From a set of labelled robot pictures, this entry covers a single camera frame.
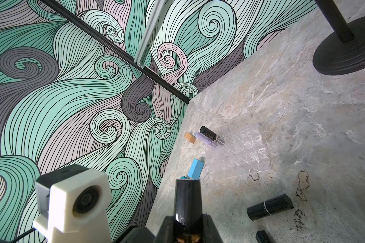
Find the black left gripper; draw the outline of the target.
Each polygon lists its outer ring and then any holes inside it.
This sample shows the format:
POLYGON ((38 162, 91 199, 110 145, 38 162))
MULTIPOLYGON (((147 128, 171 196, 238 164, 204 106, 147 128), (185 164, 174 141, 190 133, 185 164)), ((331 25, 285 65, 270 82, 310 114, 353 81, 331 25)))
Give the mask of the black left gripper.
POLYGON ((152 243, 155 236, 146 227, 128 226, 113 243, 152 243))

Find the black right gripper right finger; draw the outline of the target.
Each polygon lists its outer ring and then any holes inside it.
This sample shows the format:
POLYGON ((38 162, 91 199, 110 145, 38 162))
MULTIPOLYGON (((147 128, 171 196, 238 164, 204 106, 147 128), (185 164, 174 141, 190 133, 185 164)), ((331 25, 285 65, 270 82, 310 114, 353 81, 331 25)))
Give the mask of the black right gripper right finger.
POLYGON ((210 215, 203 214, 202 224, 203 224, 203 233, 202 233, 203 243, 223 243, 223 240, 210 215))

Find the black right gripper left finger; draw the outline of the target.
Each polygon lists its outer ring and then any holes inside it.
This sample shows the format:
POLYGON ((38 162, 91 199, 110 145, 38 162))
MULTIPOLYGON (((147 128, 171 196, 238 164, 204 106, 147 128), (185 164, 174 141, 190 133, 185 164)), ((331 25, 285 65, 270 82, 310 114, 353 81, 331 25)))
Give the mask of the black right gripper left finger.
POLYGON ((177 243, 176 222, 172 216, 166 216, 153 243, 177 243))

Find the black lipstick gold base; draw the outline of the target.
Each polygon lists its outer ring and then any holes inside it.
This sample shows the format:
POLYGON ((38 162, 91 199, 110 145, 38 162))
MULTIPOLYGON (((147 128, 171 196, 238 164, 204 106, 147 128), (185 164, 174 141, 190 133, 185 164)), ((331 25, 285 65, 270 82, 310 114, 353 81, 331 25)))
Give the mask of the black lipstick gold base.
POLYGON ((177 179, 173 213, 176 232, 179 234, 200 234, 202 215, 200 180, 177 179))

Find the black square lipstick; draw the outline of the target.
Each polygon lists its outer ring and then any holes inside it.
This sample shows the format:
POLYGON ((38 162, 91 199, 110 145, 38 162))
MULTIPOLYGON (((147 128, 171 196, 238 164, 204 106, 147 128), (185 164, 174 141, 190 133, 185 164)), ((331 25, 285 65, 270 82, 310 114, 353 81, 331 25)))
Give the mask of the black square lipstick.
POLYGON ((257 243, 275 243, 265 230, 256 232, 255 239, 257 243))

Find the black lipstick silver band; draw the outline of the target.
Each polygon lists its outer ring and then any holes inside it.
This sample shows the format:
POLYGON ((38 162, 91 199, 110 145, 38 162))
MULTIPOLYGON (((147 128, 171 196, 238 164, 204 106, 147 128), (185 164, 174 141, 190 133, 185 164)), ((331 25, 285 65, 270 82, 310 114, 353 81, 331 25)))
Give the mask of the black lipstick silver band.
POLYGON ((248 207, 246 212, 250 220, 254 221, 293 208, 292 200, 286 194, 283 194, 248 207))

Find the black lipstick gold band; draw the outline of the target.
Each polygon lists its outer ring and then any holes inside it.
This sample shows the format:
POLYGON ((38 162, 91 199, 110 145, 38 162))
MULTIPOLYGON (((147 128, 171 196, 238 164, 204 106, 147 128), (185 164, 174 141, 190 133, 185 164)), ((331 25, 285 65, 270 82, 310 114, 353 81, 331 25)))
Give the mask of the black lipstick gold band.
POLYGON ((208 138, 214 146, 224 146, 225 141, 222 137, 219 137, 214 131, 210 130, 206 126, 202 126, 199 132, 208 138))

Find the purple lip balm tube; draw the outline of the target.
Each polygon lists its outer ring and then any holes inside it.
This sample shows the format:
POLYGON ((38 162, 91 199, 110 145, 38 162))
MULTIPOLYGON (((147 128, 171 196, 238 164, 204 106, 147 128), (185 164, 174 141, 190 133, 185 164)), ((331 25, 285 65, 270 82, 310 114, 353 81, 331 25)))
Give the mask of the purple lip balm tube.
POLYGON ((194 136, 200 140, 201 142, 203 142, 207 147, 209 148, 217 148, 218 145, 213 142, 210 138, 208 138, 207 136, 205 136, 204 134, 202 134, 201 132, 195 132, 194 133, 194 136))

